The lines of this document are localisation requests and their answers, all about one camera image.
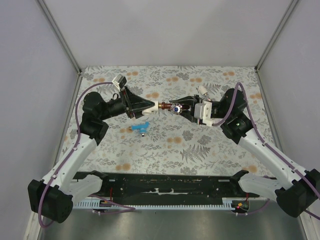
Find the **white pipe elbow fitting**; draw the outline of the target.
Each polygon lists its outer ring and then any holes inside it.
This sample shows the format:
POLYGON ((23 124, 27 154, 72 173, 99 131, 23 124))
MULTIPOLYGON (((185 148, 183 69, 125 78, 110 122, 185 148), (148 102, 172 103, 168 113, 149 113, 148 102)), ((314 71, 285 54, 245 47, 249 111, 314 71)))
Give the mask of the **white pipe elbow fitting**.
POLYGON ((149 115, 159 111, 159 102, 157 100, 156 101, 152 101, 152 102, 153 102, 153 106, 151 106, 151 107, 149 107, 147 109, 144 109, 142 111, 142 114, 144 116, 149 116, 149 115))

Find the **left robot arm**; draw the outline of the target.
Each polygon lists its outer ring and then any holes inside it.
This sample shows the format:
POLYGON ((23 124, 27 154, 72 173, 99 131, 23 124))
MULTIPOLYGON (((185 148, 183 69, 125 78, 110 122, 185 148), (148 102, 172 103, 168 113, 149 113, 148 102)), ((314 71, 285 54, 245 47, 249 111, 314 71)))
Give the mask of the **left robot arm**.
POLYGON ((132 93, 126 86, 110 101, 90 88, 79 99, 83 100, 83 114, 81 120, 76 120, 77 138, 73 146, 41 180, 33 179, 27 187, 31 210, 37 213, 42 228, 49 226, 44 224, 44 218, 62 223, 83 199, 95 193, 103 197, 110 192, 106 176, 96 170, 72 183, 83 162, 105 137, 109 128, 105 120, 122 114, 137 119, 158 109, 156 102, 132 93))

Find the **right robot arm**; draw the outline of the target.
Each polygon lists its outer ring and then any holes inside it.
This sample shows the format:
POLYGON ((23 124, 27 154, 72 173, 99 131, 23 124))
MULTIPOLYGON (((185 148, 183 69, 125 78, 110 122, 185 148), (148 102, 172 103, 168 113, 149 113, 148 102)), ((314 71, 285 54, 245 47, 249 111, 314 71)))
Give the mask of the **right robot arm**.
POLYGON ((274 201, 289 216, 296 218, 320 198, 320 173, 297 164, 259 133, 248 110, 244 90, 226 91, 220 101, 198 95, 170 100, 170 110, 192 123, 220 126, 223 134, 236 145, 252 153, 272 173, 259 177, 241 170, 234 174, 229 191, 235 197, 252 193, 274 201))

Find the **brown faucet chrome knob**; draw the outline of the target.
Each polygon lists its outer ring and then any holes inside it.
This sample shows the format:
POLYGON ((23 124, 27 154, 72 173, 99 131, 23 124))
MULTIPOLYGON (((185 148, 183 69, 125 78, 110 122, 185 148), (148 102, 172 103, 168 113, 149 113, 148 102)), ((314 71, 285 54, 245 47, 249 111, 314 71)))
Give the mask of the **brown faucet chrome knob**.
POLYGON ((165 103, 158 104, 158 108, 161 110, 168 110, 173 114, 179 115, 183 111, 183 106, 179 103, 165 103))

